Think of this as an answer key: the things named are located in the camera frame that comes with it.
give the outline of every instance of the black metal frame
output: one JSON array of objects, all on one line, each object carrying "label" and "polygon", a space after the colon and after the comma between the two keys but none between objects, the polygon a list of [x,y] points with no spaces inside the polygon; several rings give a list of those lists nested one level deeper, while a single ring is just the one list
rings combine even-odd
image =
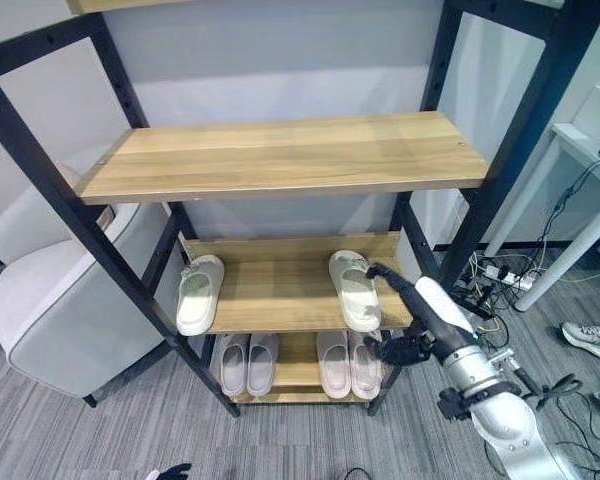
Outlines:
[{"label": "black metal frame", "polygon": [[[461,275],[566,90],[600,23],[600,0],[565,0],[560,10],[524,0],[446,0],[421,110],[438,107],[463,13],[540,38],[546,46],[483,186],[461,191],[470,203],[469,212],[441,266],[438,266],[411,208],[410,192],[398,195],[391,229],[405,228],[420,269],[426,275],[437,278],[447,289]],[[87,37],[93,42],[130,126],[147,127],[147,119],[102,14],[76,17],[0,43],[0,76]],[[87,207],[74,194],[1,88],[0,143],[105,271],[165,338],[169,347],[182,357],[233,416],[239,416],[238,408],[222,393],[208,369],[214,338],[209,336],[205,340],[202,358],[199,357],[187,339],[174,331],[153,298],[178,234],[196,238],[182,204],[169,204],[172,211],[169,221],[142,279],[138,278],[94,222],[97,213],[94,209],[98,207]],[[380,396],[369,405],[370,415],[378,410],[400,371],[394,368],[384,379]],[[85,397],[85,401],[94,403],[91,396]]]},{"label": "black metal frame", "polygon": [[[147,126],[102,14],[77,17],[0,43],[0,75],[87,37],[93,41],[131,126]],[[153,298],[178,232],[195,237],[182,205],[170,204],[172,214],[140,279],[95,223],[93,209],[99,208],[87,207],[75,195],[1,88],[0,143],[102,268],[160,332],[170,348],[187,363],[222,406],[238,417],[240,410],[222,393],[206,362],[193,351],[187,338],[174,330],[172,322]],[[95,405],[92,396],[84,400]]]}]

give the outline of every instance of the slide sandal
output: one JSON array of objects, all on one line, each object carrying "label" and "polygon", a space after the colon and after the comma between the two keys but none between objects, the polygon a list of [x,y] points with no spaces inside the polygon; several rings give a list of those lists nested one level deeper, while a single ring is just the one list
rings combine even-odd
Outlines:
[{"label": "slide sandal", "polygon": [[254,397],[266,395],[273,385],[278,359],[278,336],[275,333],[254,333],[249,346],[247,391]]},{"label": "slide sandal", "polygon": [[351,250],[339,250],[329,260],[344,321],[357,332],[371,332],[380,326],[380,302],[375,282],[365,276],[368,268],[369,262]]},{"label": "slide sandal", "polygon": [[224,264],[215,255],[198,257],[182,271],[176,315],[182,335],[200,335],[211,327],[223,279]]},{"label": "slide sandal", "polygon": [[346,332],[319,332],[316,338],[320,382],[331,398],[344,398],[351,391]]},{"label": "slide sandal", "polygon": [[230,397],[240,395],[247,387],[249,337],[248,333],[231,333],[220,339],[220,383]]},{"label": "slide sandal", "polygon": [[348,332],[349,363],[351,364],[351,390],[364,400],[373,400],[380,393],[382,382],[382,365],[365,347],[363,339],[366,335],[382,341],[380,333],[375,331],[368,334]]}]

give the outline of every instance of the white armchair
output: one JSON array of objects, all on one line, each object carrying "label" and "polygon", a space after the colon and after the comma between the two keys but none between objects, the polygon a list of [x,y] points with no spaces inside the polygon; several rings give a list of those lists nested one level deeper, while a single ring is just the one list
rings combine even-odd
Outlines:
[{"label": "white armchair", "polygon": [[[113,209],[105,233],[141,276],[168,215],[160,204]],[[34,380],[87,397],[162,341],[33,187],[0,216],[0,260],[0,344]],[[156,292],[171,318],[181,266],[174,249]]]}]

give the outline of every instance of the shelving unit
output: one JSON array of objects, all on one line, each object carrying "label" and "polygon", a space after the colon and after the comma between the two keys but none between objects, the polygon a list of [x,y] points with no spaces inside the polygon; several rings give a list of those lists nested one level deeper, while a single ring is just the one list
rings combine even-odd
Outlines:
[{"label": "shelving unit", "polygon": [[[69,0],[84,13],[171,0]],[[463,13],[545,41],[545,50],[491,165],[437,109]],[[394,235],[196,241],[179,203],[197,198],[256,198],[351,192],[398,192],[391,230],[404,228],[423,273],[450,288],[524,167],[527,157],[598,24],[600,0],[565,0],[560,10],[524,0],[446,0],[440,17],[423,112],[257,125],[148,128],[102,14],[92,13],[0,43],[0,76],[83,38],[90,38],[131,130],[72,190],[0,88],[0,143],[102,268],[233,416],[236,403],[332,401],[322,393],[311,335],[344,327],[326,260],[351,248],[391,263]],[[416,189],[458,188],[470,203],[439,267],[411,205]],[[138,276],[95,223],[103,203],[166,201],[171,218]],[[209,368],[214,335],[201,356],[173,328],[153,294],[178,233],[186,248],[217,252],[227,263],[212,333],[281,332],[274,390],[260,399],[228,398]],[[383,335],[408,328],[399,299],[380,286]],[[400,374],[387,371],[373,415]],[[95,406],[93,397],[85,397]],[[353,396],[343,399],[356,402]]]}]

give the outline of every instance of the wooden shelf board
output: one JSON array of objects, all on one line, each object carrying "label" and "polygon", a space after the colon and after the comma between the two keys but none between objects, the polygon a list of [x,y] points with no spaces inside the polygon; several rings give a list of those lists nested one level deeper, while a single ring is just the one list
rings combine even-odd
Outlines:
[{"label": "wooden shelf board", "polygon": [[479,187],[439,112],[129,130],[76,187],[90,205]]},{"label": "wooden shelf board", "polygon": [[285,388],[274,387],[271,392],[262,397],[252,397],[242,394],[232,400],[239,404],[266,404],[266,403],[364,403],[366,400],[350,393],[344,398],[334,399],[327,396],[321,387],[312,388]]},{"label": "wooden shelf board", "polygon": [[[225,262],[218,307],[208,333],[317,332],[347,328],[329,276],[331,254],[340,249],[355,250],[397,268],[393,256],[376,253],[394,252],[398,240],[398,234],[369,234],[301,240],[188,241],[185,246],[192,257],[211,253]],[[302,245],[305,255],[298,253],[298,245]],[[267,248],[273,261],[262,260]],[[237,258],[246,261],[235,262]],[[376,280],[376,289],[382,309],[381,328],[409,325],[411,315],[398,295],[382,279]]]},{"label": "wooden shelf board", "polygon": [[316,333],[278,334],[280,349],[274,387],[311,387],[321,385],[316,351]]},{"label": "wooden shelf board", "polygon": [[183,3],[192,0],[67,0],[71,13],[105,12],[121,8],[144,7],[147,5],[163,5],[165,3]]}]

